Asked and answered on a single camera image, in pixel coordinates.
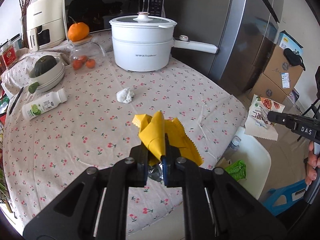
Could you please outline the right hand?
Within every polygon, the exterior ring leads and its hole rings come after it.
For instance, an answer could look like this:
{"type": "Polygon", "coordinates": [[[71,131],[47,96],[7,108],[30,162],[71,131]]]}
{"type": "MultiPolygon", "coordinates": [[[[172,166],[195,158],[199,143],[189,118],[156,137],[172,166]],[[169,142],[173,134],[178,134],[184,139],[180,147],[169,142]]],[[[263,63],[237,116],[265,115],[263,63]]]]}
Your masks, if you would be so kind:
{"type": "Polygon", "coordinates": [[[319,157],[314,154],[314,142],[309,143],[308,163],[306,166],[306,185],[310,185],[317,178],[316,168],[319,167],[319,157]]]}

